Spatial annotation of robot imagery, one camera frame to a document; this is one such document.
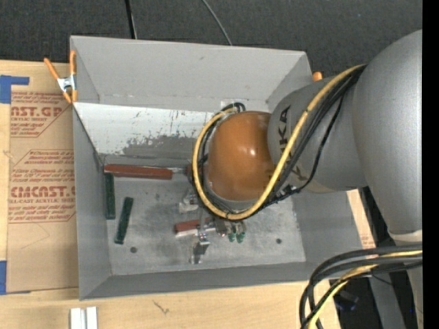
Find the black floor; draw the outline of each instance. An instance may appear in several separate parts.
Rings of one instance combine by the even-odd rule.
[[[234,45],[304,50],[324,75],[422,29],[423,0],[207,0]],[[139,38],[226,44],[201,0],[131,0]],[[0,0],[0,58],[67,61],[69,36],[129,38],[123,0]],[[380,328],[368,283],[344,328]]]

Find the blue tape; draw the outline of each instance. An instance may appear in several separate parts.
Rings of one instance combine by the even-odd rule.
[[[0,260],[0,295],[6,294],[6,261]]]
[[[0,103],[11,103],[12,85],[29,85],[29,77],[0,75]]]

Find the cardboard box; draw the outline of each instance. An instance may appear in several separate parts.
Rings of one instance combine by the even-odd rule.
[[[67,75],[67,65],[55,67]],[[10,165],[6,291],[76,287],[72,108],[42,62],[1,61],[0,74],[29,77],[12,86],[2,151]]]
[[[346,193],[301,193],[246,221],[242,244],[211,235],[201,265],[176,239],[176,206],[189,183],[201,127],[223,106],[272,111],[312,81],[306,54],[216,45],[72,37],[80,298],[306,280],[325,258],[361,247]],[[105,218],[105,164],[167,167],[171,181],[115,179],[116,219]],[[125,197],[126,241],[115,244]]]

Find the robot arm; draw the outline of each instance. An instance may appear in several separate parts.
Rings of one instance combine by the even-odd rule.
[[[229,220],[250,217],[285,187],[290,193],[302,188],[325,193],[369,186],[395,243],[420,243],[421,106],[418,31],[366,67],[291,93],[272,114],[219,113],[204,131],[211,136],[204,182],[195,150],[195,185],[204,205]],[[230,133],[246,134],[227,145]],[[204,134],[199,147],[207,143]],[[410,270],[409,277],[423,328],[422,267]]]

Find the black cable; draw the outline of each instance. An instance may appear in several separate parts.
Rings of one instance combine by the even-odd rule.
[[[377,277],[375,274],[372,274],[372,277],[376,280],[379,280],[380,282],[383,282],[384,284],[390,285],[391,287],[393,287],[393,284],[391,282],[388,282],[387,280],[384,280],[380,277]]]
[[[296,165],[300,155],[302,154],[303,150],[305,149],[309,139],[312,137],[313,133],[315,132],[316,128],[320,124],[320,122],[323,120],[326,113],[329,111],[329,109],[332,107],[332,105],[344,94],[346,94],[346,91],[351,88],[353,84],[357,82],[359,79],[359,76],[363,73],[363,70],[366,68],[366,65],[363,65],[359,67],[358,69],[355,69],[350,75],[346,76],[346,78],[343,81],[338,82],[329,92],[327,95],[327,98],[323,101],[323,104],[318,108],[317,112],[313,116],[311,123],[309,127],[307,128],[306,132],[303,135],[303,139],[300,141],[300,143],[296,146],[296,149],[294,150],[294,153],[292,157],[290,158],[290,161],[288,162],[287,166],[285,167],[284,171],[282,172],[279,181],[276,183],[273,189],[273,193],[277,193],[277,191],[284,185],[286,182],[291,170]]]
[[[231,108],[236,108],[237,113],[246,111],[246,106],[241,103],[241,102],[233,102],[228,104],[227,106],[223,107],[219,112],[217,112],[215,115],[226,111],[226,110],[230,110]],[[202,142],[201,142],[201,157],[198,158],[198,164],[197,164],[197,168],[198,168],[198,176],[200,177],[200,183],[202,186],[204,186],[204,176],[203,176],[203,172],[202,172],[202,168],[204,163],[207,161],[207,158],[209,157],[209,154],[206,154],[206,145],[209,141],[210,136],[212,135],[215,127],[218,125],[218,123],[220,121],[223,121],[224,118],[219,118],[217,119],[212,126],[206,131],[206,133],[204,134],[203,138],[202,138]],[[217,199],[211,197],[210,198],[211,202],[216,205],[217,208],[222,209],[227,211],[227,213],[233,213],[233,211],[230,209],[230,207],[228,207],[226,204],[221,203],[220,201],[218,201]]]
[[[362,279],[362,278],[366,278],[369,276],[375,276],[375,274],[380,274],[380,273],[390,273],[393,271],[403,271],[403,270],[408,270],[408,269],[412,269],[415,267],[420,267],[423,265],[423,262],[414,262],[408,265],[401,265],[399,267],[393,267],[393,268],[388,268],[388,269],[371,269],[369,271],[367,271],[366,273],[363,274],[359,274],[358,276],[353,276],[351,278],[347,278],[346,280],[351,281],[351,280],[357,280],[357,279]],[[307,298],[301,298],[300,299],[300,308],[303,308],[303,313],[300,313],[300,324],[301,324],[301,329],[305,329],[309,323],[309,320],[313,317],[313,315],[315,315],[321,308],[321,306],[324,304],[324,302],[326,301],[326,299],[328,298],[328,296],[330,295],[330,293],[334,290],[335,287],[337,287],[339,284],[334,283],[333,286],[331,286],[331,288],[324,294],[324,296],[322,297],[322,299],[319,301],[318,305],[315,306],[311,313],[305,317],[305,304],[306,304],[306,300]],[[316,325],[319,328],[323,328],[322,325],[318,324],[319,320],[317,320]]]
[[[223,33],[224,37],[227,39],[227,42],[230,46],[232,46],[232,41],[230,40],[230,38],[228,37],[228,34],[226,32],[226,30],[224,29],[224,27],[221,24],[220,19],[217,17],[217,15],[214,13],[214,11],[212,10],[211,6],[209,5],[209,3],[206,0],[201,0],[204,4],[204,6],[207,7],[207,10],[209,10],[209,12],[211,13],[213,19],[215,19],[215,22],[218,24],[218,27],[221,29],[221,32]]]
[[[314,272],[311,274],[311,277],[309,278],[309,285],[305,289],[305,291],[302,294],[302,297],[300,299],[299,304],[299,315],[300,320],[302,321],[305,318],[305,304],[308,299],[308,294],[310,293],[310,290],[313,289],[315,286],[312,284],[312,280],[321,272],[325,271],[329,267],[332,267],[336,265],[337,263],[340,263],[345,260],[349,260],[352,258],[359,258],[359,257],[366,257],[366,256],[372,256],[372,255],[383,255],[383,254],[389,254],[392,252],[408,252],[408,251],[416,251],[418,249],[422,248],[422,243],[417,243],[413,245],[406,245],[406,246],[385,246],[385,247],[375,247],[372,249],[359,249],[351,252],[346,252],[344,254],[340,254],[337,256],[334,256],[332,258],[329,258],[328,260],[321,263]],[[322,325],[320,321],[317,320],[317,327],[319,329],[322,329]]]
[[[137,39],[137,31],[134,25],[134,17],[132,15],[130,0],[124,0],[124,1],[125,1],[126,15],[128,17],[128,24],[130,25],[131,39]]]
[[[323,151],[324,145],[326,144],[326,142],[327,142],[327,140],[328,140],[328,137],[329,137],[329,134],[331,133],[331,130],[332,130],[334,124],[335,124],[335,121],[337,120],[338,115],[340,114],[340,110],[342,109],[342,104],[343,104],[343,100],[344,100],[344,95],[345,95],[345,94],[346,94],[346,93],[343,92],[343,93],[341,93],[341,95],[340,95],[340,102],[339,102],[339,104],[338,104],[337,110],[335,111],[334,115],[332,116],[332,119],[331,119],[331,121],[329,122],[328,128],[327,128],[326,132],[324,133],[323,139],[322,139],[322,141],[320,142],[320,145],[319,145],[318,150],[317,150],[316,158],[314,159],[313,168],[312,168],[312,170],[311,170],[311,174],[310,174],[309,177],[308,177],[308,180],[307,180],[302,186],[300,186],[299,188],[295,188],[295,189],[289,191],[288,193],[284,194],[284,195],[281,196],[280,198],[273,199],[273,200],[269,201],[268,203],[263,204],[263,205],[259,208],[259,210],[262,210],[262,209],[264,209],[264,208],[266,208],[266,207],[268,207],[268,206],[270,206],[270,205],[272,205],[272,204],[275,204],[275,203],[277,203],[277,202],[279,202],[279,201],[282,201],[282,200],[286,199],[287,197],[289,197],[289,196],[291,196],[291,195],[293,195],[293,194],[297,194],[297,193],[301,192],[304,188],[307,187],[307,185],[308,185],[309,183],[311,183],[312,179],[314,178],[314,175],[316,174],[317,167],[318,167],[318,163],[319,163],[319,161],[320,161],[320,157],[321,157],[321,155],[322,155],[322,151]],[[305,141],[303,141],[303,143],[305,143],[305,145],[306,145],[306,144],[308,143],[308,140],[309,140],[309,138],[306,139]]]
[[[365,260],[355,260],[355,261],[351,261],[349,263],[342,263],[341,265],[337,265],[337,266],[334,266],[332,268],[329,268],[331,265],[339,263],[343,260],[348,260],[349,258],[358,258],[360,256],[368,256],[371,254],[376,255],[376,254],[388,254],[388,253],[392,253],[392,252],[414,251],[414,250],[418,250],[420,247],[422,247],[422,245],[420,246],[420,244],[417,244],[417,245],[410,245],[410,247],[390,246],[390,247],[378,247],[375,249],[367,249],[367,250],[357,250],[354,252],[349,252],[346,254],[342,254],[342,255],[330,258],[329,260],[325,261],[319,267],[317,267],[316,270],[313,272],[313,274],[311,275],[311,277],[309,279],[309,284],[302,294],[302,297],[300,299],[300,304],[299,304],[300,322],[302,323],[302,321],[305,318],[305,304],[306,304],[307,300],[309,300],[310,309],[311,310],[314,309],[315,303],[314,303],[313,289],[317,285],[317,283],[319,283],[324,278],[328,278],[329,276],[331,276],[335,273],[338,273],[340,271],[343,271],[343,270],[353,269],[356,267],[361,267],[363,265],[370,265],[370,264],[380,264],[382,266],[383,264],[386,264],[386,263],[390,263],[391,265],[393,265],[394,263],[401,263],[401,262],[407,261],[407,262],[412,262],[414,267],[418,267],[419,264],[413,263],[413,261],[418,260],[418,259],[422,260],[422,256],[415,256],[415,257],[410,256],[409,258],[407,258],[405,256],[402,258],[401,257],[397,257],[397,258],[395,258],[395,257],[394,258],[384,258],[383,257],[383,258],[373,258],[373,259],[365,259]],[[407,269],[410,269],[410,265],[402,265],[402,266],[385,268],[385,269],[382,269],[382,268],[373,269],[371,271],[371,273],[375,273],[375,274],[389,273],[389,272],[393,272],[393,271],[400,271],[400,270],[407,270]],[[317,320],[316,325],[319,329],[323,328],[321,323],[320,323],[320,320]]]

